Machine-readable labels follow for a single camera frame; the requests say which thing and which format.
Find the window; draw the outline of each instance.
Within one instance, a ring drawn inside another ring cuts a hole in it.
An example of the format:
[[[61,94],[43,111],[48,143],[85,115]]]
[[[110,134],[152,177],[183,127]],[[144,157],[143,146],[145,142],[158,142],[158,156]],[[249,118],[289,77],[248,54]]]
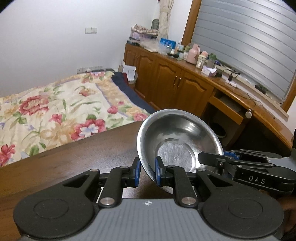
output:
[[[280,99],[296,69],[296,14],[281,0],[202,0],[192,42]]]

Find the stainless steel bowl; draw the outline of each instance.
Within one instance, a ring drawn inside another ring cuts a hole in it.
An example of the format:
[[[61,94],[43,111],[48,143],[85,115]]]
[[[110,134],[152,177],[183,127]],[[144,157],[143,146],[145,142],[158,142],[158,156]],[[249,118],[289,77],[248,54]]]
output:
[[[149,116],[140,127],[137,150],[142,166],[155,182],[155,158],[164,165],[183,167],[187,172],[204,169],[197,159],[202,152],[223,155],[221,143],[213,130],[201,119],[182,110],[160,110]],[[164,187],[173,193],[172,188]]]

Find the open drawer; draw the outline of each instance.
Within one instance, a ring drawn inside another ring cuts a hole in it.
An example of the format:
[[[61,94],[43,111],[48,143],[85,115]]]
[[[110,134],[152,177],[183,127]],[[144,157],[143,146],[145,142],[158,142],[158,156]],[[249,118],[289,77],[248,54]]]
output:
[[[209,103],[227,115],[238,125],[242,123],[246,110],[221,91],[216,90],[214,95],[210,97]]]

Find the floral bedspread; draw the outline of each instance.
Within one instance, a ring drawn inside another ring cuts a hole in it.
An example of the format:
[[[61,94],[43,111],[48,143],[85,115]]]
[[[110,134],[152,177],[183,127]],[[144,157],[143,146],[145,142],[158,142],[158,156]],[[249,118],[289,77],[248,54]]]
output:
[[[0,167],[149,115],[112,72],[71,76],[0,98]]]

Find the white wall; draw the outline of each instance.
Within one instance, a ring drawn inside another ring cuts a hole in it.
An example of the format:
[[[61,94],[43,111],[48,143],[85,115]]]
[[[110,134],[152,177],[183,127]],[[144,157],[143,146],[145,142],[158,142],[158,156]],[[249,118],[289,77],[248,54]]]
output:
[[[289,119],[287,121],[286,127],[294,134],[294,131],[296,129],[296,98],[292,102],[292,105],[290,106],[288,110]]]
[[[175,0],[171,16],[168,38],[179,42],[183,38],[192,0]],[[159,18],[160,3],[155,8],[154,18]]]
[[[0,96],[118,68],[131,27],[151,27],[157,0],[15,0],[0,13]],[[97,34],[85,34],[97,27]]]

